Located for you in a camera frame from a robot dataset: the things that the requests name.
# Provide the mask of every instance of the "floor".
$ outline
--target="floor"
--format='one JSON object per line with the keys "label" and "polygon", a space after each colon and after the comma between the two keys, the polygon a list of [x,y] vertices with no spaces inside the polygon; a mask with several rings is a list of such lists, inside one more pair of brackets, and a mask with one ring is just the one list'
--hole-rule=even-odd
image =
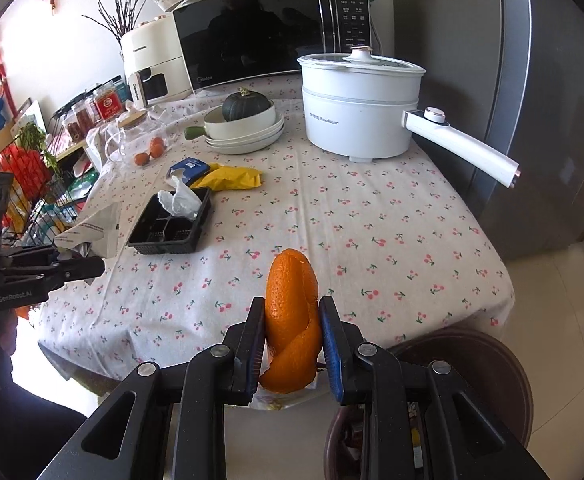
{"label": "floor", "polygon": [[[584,474],[584,255],[580,246],[508,265],[517,301],[501,339],[528,374],[534,397],[528,449],[552,480]],[[96,397],[65,382],[34,330],[19,325],[15,380],[87,415]],[[323,396],[281,412],[226,408],[230,480],[323,479],[323,444],[336,403]]]}

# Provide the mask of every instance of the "white bowl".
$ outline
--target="white bowl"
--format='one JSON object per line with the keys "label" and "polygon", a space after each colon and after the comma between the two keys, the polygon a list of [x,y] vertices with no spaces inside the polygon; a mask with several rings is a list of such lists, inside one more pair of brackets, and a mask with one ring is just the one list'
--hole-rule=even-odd
{"label": "white bowl", "polygon": [[260,132],[255,132],[253,134],[229,140],[210,139],[206,136],[206,141],[210,146],[238,146],[239,144],[248,144],[249,142],[256,142],[258,140],[265,139],[272,133],[278,131],[282,125],[283,117],[280,114],[277,114],[277,122]]}
{"label": "white bowl", "polygon": [[251,153],[262,150],[263,148],[275,142],[283,133],[283,124],[274,133],[270,134],[264,139],[257,140],[256,142],[248,142],[245,144],[239,144],[236,146],[212,146],[208,138],[206,137],[206,143],[212,149],[212,151],[221,153],[223,155],[243,155],[243,153]]}
{"label": "white bowl", "polygon": [[277,111],[270,101],[270,108],[260,114],[252,115],[235,121],[226,121],[221,113],[221,106],[212,108],[203,117],[203,127],[210,139],[232,140],[245,137],[255,132],[262,132],[277,120]]}

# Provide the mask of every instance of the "wire basket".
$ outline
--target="wire basket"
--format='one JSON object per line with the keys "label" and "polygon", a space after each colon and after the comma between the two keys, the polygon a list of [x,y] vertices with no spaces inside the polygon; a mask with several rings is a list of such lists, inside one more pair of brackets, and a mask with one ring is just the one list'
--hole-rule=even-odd
{"label": "wire basket", "polygon": [[8,208],[3,216],[4,246],[52,243],[77,217],[63,179],[48,168],[36,150],[21,147],[21,134],[0,153],[0,171],[12,173]]}

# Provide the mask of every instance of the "tablecloth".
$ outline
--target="tablecloth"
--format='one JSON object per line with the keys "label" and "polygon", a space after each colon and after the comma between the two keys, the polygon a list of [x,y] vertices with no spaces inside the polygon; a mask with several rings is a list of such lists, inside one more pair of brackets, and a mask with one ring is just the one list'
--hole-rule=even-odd
{"label": "tablecloth", "polygon": [[[342,319],[368,340],[390,346],[470,316],[501,326],[514,304],[507,271],[466,204],[413,142],[401,156],[357,164],[305,136],[300,80],[249,83],[274,99],[284,133],[247,155],[212,152],[185,141],[185,125],[236,88],[171,104],[174,145],[146,168],[108,163],[83,217],[120,201],[118,255],[91,285],[67,283],[41,307],[41,344],[113,378],[142,361],[188,361],[245,320],[264,296],[274,256],[305,253],[320,295],[334,297]],[[197,252],[143,256],[126,247],[136,218],[164,188],[166,168],[186,156],[263,171],[262,186],[213,198]]]}

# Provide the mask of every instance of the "black plastic tray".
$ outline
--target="black plastic tray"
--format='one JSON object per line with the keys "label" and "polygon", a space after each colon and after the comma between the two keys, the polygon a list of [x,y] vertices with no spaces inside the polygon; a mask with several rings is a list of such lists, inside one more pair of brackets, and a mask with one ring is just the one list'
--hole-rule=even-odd
{"label": "black plastic tray", "polygon": [[170,215],[153,195],[128,238],[128,247],[141,254],[187,254],[197,250],[201,229],[212,209],[212,190],[193,189],[201,199],[201,209],[194,222]]}

